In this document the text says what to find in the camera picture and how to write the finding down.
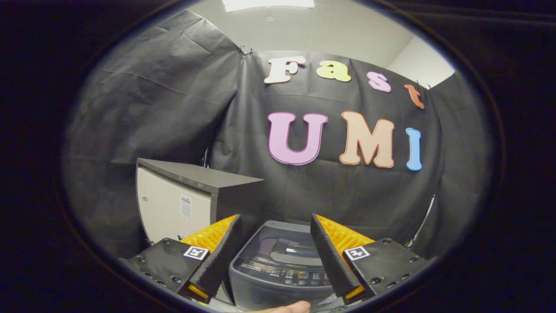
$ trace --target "dark gray cabinet top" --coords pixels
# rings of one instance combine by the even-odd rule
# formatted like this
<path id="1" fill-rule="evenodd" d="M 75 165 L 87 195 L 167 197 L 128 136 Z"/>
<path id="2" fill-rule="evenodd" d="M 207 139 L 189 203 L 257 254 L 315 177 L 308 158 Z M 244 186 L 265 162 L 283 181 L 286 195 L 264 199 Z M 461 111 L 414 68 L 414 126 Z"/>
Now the dark gray cabinet top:
<path id="1" fill-rule="evenodd" d="M 177 182 L 214 194 L 218 194 L 219 189 L 263 181 L 260 178 L 222 172 L 194 164 L 138 158 L 137 166 L 145 167 Z"/>

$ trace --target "foam letter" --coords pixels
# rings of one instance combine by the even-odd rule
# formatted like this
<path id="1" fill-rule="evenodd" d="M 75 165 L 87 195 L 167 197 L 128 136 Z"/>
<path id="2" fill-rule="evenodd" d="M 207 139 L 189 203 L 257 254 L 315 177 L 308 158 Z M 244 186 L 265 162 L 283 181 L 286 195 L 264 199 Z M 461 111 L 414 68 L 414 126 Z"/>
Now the foam letter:
<path id="1" fill-rule="evenodd" d="M 351 76 L 348 75 L 348 67 L 343 63 L 336 61 L 322 61 L 320 67 L 316 69 L 316 73 L 323 78 L 337 79 L 339 81 L 350 81 Z"/>
<path id="2" fill-rule="evenodd" d="M 416 106 L 420 107 L 421 109 L 425 107 L 425 105 L 419 100 L 419 96 L 421 95 L 413 85 L 404 85 L 409 90 L 409 95 L 411 96 L 411 100 L 415 103 Z"/>
<path id="3" fill-rule="evenodd" d="M 408 128 L 405 133 L 409 136 L 409 162 L 408 168 L 410 170 L 420 170 L 423 168 L 421 164 L 421 148 L 419 144 L 419 139 L 421 139 L 421 132 Z"/>
<path id="4" fill-rule="evenodd" d="M 307 130 L 307 144 L 301 151 L 293 151 L 287 146 L 290 124 L 295 121 L 295 115 L 287 112 L 269 115 L 270 135 L 269 152 L 276 160 L 291 165 L 303 165 L 313 161 L 320 150 L 322 125 L 328 122 L 328 117 L 322 114 L 305 114 L 303 120 L 309 125 Z"/>
<path id="5" fill-rule="evenodd" d="M 274 84 L 276 82 L 290 81 L 291 76 L 286 75 L 286 71 L 292 75 L 297 73 L 297 64 L 305 63 L 305 58 L 302 56 L 271 58 L 269 63 L 270 73 L 265 78 L 265 83 Z"/>
<path id="6" fill-rule="evenodd" d="M 360 113 L 345 111 L 342 118 L 347 122 L 346 151 L 340 156 L 344 164 L 356 165 L 361 162 L 358 147 L 361 148 L 365 164 L 371 159 L 378 149 L 374 163 L 377 167 L 391 168 L 394 166 L 392 159 L 392 132 L 394 123 L 380 119 L 376 122 L 375 130 L 371 133 L 365 119 Z"/>
<path id="7" fill-rule="evenodd" d="M 386 77 L 380 73 L 375 72 L 368 72 L 367 78 L 369 79 L 369 85 L 374 89 L 384 91 L 384 92 L 391 92 L 392 87 L 389 83 L 387 83 Z"/>

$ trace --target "washing machine control panel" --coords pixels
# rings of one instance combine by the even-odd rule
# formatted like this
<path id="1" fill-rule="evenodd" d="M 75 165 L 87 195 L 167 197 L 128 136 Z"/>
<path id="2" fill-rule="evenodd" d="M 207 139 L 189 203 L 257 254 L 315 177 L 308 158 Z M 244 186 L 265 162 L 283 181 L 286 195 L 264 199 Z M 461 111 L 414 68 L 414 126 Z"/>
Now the washing machine control panel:
<path id="1" fill-rule="evenodd" d="M 305 271 L 293 268 L 281 268 L 241 257 L 236 259 L 234 269 L 254 278 L 287 286 L 330 286 L 330 280 L 325 271 Z"/>

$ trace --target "letter u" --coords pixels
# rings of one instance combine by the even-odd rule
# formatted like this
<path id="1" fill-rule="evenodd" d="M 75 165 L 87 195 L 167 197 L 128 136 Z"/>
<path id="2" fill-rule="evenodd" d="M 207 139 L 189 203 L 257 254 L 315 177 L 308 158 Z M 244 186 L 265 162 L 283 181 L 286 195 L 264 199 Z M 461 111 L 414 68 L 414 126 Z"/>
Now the letter u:
<path id="1" fill-rule="evenodd" d="M 269 115 L 269 152 L 277 161 L 291 165 L 303 165 L 316 159 L 320 150 L 322 126 L 328 122 L 328 117 L 322 114 L 305 114 L 303 120 L 309 125 L 307 144 L 305 149 L 293 151 L 287 146 L 287 139 L 290 124 L 295 121 L 295 115 L 288 112 L 276 112 Z"/>

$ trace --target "letter m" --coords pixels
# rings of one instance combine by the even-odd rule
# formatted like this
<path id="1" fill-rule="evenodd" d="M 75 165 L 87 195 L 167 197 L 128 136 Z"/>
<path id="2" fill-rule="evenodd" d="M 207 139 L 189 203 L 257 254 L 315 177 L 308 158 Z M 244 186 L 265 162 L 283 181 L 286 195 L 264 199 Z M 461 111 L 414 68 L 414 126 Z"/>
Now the letter m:
<path id="1" fill-rule="evenodd" d="M 345 111 L 342 118 L 347 122 L 346 150 L 340 156 L 344 164 L 356 165 L 361 162 L 358 148 L 361 149 L 365 164 L 371 163 L 376 153 L 374 164 L 381 168 L 394 166 L 392 159 L 392 132 L 394 123 L 380 119 L 376 122 L 375 130 L 371 133 L 369 126 L 360 113 Z"/>

